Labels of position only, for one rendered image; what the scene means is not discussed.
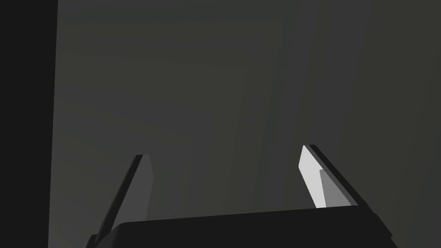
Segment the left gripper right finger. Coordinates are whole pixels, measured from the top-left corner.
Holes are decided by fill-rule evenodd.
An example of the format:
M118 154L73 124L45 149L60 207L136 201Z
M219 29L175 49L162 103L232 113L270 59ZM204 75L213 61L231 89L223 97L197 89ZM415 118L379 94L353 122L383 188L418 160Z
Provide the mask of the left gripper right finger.
M298 169L316 208L358 206L311 145L303 145Z

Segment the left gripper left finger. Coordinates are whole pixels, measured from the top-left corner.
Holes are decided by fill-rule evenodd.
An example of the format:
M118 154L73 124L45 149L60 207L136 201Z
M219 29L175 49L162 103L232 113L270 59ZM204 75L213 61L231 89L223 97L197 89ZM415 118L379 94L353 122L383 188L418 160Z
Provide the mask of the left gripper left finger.
M118 225L147 219L154 173L149 155L136 155L103 219L95 243Z

